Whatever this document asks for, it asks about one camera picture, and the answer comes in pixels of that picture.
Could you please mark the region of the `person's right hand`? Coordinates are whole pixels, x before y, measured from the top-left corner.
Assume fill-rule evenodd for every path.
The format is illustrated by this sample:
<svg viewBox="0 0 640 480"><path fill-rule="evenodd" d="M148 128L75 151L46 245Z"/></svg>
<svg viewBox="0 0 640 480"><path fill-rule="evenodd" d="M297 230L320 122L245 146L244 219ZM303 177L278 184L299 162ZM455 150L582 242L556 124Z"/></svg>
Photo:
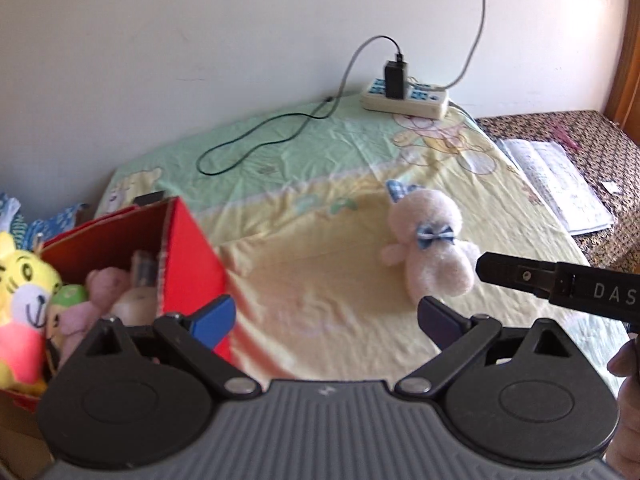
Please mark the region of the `person's right hand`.
<svg viewBox="0 0 640 480"><path fill-rule="evenodd" d="M625 378L618 392L620 422L605 454L606 462L625 479L640 476L639 337L627 341L608 362L608 371Z"/></svg>

